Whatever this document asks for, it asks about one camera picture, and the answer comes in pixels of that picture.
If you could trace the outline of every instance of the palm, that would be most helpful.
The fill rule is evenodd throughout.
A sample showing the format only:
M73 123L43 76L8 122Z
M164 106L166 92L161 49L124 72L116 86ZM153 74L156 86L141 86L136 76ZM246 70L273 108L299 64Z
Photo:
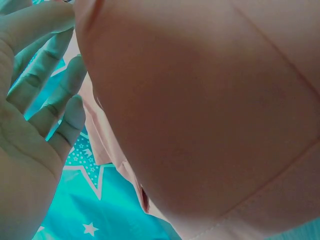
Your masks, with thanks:
M85 122L81 98L74 96L86 75L81 57L71 60L59 86L42 108L30 119L24 117L60 62L73 34L72 29L46 34L53 27L44 24L33 30L26 26L32 26L32 21L39 18L48 18L49 22L56 19L55 14L60 16L55 28L67 23L62 29L68 29L73 23L72 8L62 3L33 6L0 19L1 239L22 239L22 236L28 239L38 229L55 194L65 159ZM30 18L30 22L23 26L21 18ZM63 114L61 124L46 141Z

